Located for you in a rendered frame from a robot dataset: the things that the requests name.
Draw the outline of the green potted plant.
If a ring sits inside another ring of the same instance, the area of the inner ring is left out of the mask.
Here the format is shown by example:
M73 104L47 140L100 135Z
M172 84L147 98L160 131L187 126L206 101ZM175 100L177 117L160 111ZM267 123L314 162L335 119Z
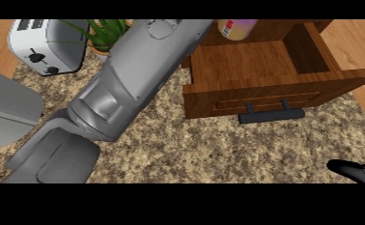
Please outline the green potted plant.
M81 34L85 38L85 42L81 44L90 47L98 60L104 61L112 46L134 26L135 21L132 19L87 19L88 30L64 19L60 22Z

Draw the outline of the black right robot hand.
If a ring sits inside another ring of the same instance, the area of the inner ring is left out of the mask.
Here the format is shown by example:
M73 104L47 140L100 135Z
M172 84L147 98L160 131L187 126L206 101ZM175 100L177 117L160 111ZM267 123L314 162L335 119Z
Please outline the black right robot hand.
M339 159L330 159L326 163L327 169L357 183L365 183L365 164Z

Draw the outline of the brown wooden drawer front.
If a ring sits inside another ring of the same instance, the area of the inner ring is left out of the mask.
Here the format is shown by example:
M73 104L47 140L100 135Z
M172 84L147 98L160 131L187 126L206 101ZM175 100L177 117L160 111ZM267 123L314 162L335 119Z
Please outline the brown wooden drawer front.
M181 86L183 110L187 119L282 110L282 100L290 108L322 105L365 85L365 69L336 70L270 76Z

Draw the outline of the brown wooden drawer box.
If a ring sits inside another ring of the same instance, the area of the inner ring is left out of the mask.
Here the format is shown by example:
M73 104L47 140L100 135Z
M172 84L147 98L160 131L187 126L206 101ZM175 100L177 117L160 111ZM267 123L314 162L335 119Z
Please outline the brown wooden drawer box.
M228 40L215 22L181 66L190 83L342 70L320 32L327 19L261 19L248 37Z

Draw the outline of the purple and yellow can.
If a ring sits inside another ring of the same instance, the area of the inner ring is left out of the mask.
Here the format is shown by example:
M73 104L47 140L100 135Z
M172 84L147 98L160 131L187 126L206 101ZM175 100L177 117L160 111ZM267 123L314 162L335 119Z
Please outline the purple and yellow can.
M231 41L243 40L256 24L255 19L220 19L218 31Z

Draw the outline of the silver toaster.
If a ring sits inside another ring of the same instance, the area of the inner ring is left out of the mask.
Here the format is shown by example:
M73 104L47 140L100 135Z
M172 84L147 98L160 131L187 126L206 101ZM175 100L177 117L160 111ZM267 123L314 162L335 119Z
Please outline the silver toaster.
M7 43L16 57L41 76L79 70L87 38L57 19L16 19Z

